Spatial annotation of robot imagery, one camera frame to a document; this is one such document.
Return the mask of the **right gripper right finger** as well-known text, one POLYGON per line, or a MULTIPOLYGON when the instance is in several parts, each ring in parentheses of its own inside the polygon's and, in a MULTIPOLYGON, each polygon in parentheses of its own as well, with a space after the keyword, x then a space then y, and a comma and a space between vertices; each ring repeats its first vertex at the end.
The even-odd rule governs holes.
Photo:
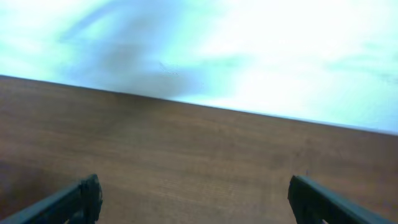
POLYGON ((392 224, 306 176, 292 176, 288 200, 297 224, 392 224))

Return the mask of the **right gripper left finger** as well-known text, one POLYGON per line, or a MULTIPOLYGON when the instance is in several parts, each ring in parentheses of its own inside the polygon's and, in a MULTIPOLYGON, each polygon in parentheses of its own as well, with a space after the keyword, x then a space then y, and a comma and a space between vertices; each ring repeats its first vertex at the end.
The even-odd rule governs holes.
POLYGON ((99 178, 96 174, 91 174, 6 217, 1 220, 1 224, 95 224, 102 204, 103 194, 99 178))

